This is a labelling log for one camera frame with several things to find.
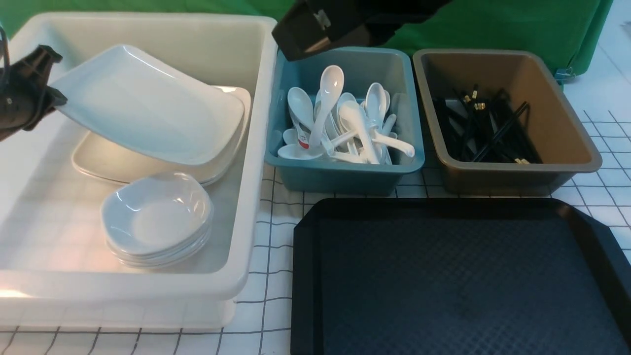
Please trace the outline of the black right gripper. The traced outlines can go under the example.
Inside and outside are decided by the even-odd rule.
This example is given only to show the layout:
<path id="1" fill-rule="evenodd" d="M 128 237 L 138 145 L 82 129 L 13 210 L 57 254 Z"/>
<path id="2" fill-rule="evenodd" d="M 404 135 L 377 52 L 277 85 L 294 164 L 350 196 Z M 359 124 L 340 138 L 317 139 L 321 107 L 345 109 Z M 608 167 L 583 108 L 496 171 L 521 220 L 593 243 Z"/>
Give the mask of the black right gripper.
<path id="1" fill-rule="evenodd" d="M 367 46 L 372 34 L 358 0 L 296 0 L 272 33 L 288 61 L 348 46 Z"/>

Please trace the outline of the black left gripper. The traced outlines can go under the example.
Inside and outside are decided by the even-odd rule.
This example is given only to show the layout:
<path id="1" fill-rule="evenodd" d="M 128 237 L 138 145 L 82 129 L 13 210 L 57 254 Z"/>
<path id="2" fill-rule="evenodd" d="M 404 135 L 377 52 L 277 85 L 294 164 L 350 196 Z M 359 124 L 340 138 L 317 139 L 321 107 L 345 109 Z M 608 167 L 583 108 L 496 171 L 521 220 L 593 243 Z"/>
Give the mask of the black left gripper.
<path id="1" fill-rule="evenodd" d="M 47 115 L 67 103 L 49 87 L 52 67 L 63 57 L 49 45 L 38 45 L 20 61 L 1 69 L 0 140 L 18 131 L 32 131 Z"/>

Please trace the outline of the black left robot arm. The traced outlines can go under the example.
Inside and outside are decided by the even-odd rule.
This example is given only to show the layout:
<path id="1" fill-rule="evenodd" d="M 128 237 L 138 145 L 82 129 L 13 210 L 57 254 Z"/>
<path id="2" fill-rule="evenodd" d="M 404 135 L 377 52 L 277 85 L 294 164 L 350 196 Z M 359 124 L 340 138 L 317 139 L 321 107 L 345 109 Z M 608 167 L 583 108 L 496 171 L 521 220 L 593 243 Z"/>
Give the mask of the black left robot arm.
<path id="1" fill-rule="evenodd" d="M 32 131 L 67 98 L 56 88 L 49 87 L 52 67 L 63 57 L 48 45 L 38 45 L 29 55 L 11 63 L 8 38 L 1 29 L 0 70 L 0 140 L 18 131 Z"/>

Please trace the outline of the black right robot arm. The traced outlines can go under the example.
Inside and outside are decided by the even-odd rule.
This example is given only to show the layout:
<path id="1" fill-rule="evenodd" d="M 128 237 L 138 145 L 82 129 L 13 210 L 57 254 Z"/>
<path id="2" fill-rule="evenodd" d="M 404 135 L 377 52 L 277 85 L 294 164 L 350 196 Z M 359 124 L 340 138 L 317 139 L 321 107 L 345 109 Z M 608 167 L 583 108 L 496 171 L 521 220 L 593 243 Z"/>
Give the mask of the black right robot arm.
<path id="1" fill-rule="evenodd" d="M 423 23 L 448 0 L 296 0 L 272 33 L 288 61 L 341 47 L 376 47 L 406 23 Z"/>

